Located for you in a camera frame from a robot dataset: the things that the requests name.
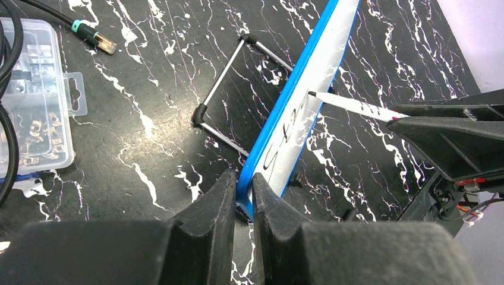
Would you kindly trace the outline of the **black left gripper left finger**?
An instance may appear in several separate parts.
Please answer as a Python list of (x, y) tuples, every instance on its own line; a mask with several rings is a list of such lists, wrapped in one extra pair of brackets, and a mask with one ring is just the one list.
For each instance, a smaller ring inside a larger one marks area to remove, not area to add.
[(2, 284), (229, 284), (235, 171), (160, 220), (33, 223), (1, 255)]

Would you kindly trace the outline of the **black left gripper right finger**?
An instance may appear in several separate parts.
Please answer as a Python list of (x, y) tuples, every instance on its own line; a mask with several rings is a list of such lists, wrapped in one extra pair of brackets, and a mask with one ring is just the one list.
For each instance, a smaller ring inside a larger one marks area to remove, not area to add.
[(253, 176), (261, 284), (477, 284), (453, 237), (436, 223), (311, 221)]

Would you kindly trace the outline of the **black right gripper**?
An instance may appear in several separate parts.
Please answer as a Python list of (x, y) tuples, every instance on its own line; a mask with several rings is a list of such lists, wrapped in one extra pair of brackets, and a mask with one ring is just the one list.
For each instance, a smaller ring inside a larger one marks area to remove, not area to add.
[(388, 122), (387, 128), (446, 178), (438, 171), (421, 175), (418, 190), (398, 216), (399, 221), (437, 223), (456, 236), (463, 225), (482, 218), (490, 206), (477, 201), (479, 194), (488, 192), (493, 195), (491, 200), (503, 199), (503, 122), (463, 119), (503, 118), (502, 89), (398, 104), (392, 110), (425, 116), (396, 119)]

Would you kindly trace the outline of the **white marker pen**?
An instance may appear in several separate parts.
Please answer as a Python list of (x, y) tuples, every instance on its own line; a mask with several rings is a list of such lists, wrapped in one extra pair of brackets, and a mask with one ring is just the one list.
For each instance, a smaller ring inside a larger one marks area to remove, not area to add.
[(345, 109), (346, 111), (377, 119), (382, 122), (389, 122), (392, 120), (408, 117), (408, 115), (386, 109), (384, 107), (378, 107), (366, 102), (342, 97), (332, 93), (309, 91), (308, 95), (318, 98), (324, 104), (339, 107)]

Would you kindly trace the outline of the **blue framed whiteboard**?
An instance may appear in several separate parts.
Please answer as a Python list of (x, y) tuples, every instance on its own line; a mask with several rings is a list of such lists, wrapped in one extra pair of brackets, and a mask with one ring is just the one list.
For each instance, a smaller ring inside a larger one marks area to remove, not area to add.
[(237, 204), (253, 218), (249, 185), (261, 174), (281, 197), (329, 91), (358, 14), (359, 1), (329, 1), (263, 126), (237, 182)]

